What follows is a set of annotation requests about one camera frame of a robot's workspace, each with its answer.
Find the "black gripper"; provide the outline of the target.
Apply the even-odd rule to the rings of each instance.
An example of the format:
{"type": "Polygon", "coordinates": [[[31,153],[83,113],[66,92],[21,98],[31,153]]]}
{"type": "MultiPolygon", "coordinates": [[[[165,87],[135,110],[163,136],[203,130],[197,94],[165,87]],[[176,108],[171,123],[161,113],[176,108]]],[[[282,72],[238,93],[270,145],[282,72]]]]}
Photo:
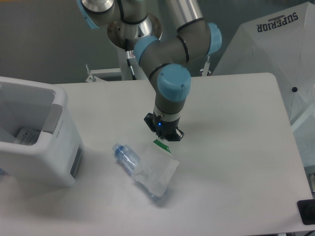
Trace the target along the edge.
{"type": "Polygon", "coordinates": [[[144,121],[152,132],[154,132],[159,139],[167,140],[169,142],[180,141],[184,132],[178,128],[180,118],[174,121],[164,121],[162,116],[156,116],[155,113],[148,113],[144,117],[144,121]]]}

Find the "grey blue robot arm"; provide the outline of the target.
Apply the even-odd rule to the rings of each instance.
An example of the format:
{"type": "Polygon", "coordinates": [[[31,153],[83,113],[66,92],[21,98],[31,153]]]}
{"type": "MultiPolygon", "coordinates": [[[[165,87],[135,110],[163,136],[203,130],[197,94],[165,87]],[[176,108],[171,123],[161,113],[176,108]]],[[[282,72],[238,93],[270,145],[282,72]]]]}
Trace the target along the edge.
{"type": "Polygon", "coordinates": [[[178,123],[191,83],[186,64],[221,47],[217,25],[204,20],[197,1],[169,0],[177,35],[162,42],[153,33],[146,0],[79,0],[77,5],[93,29],[116,24],[122,47],[133,51],[156,93],[154,110],[145,116],[145,123],[160,139],[180,141],[184,133],[178,123]]]}

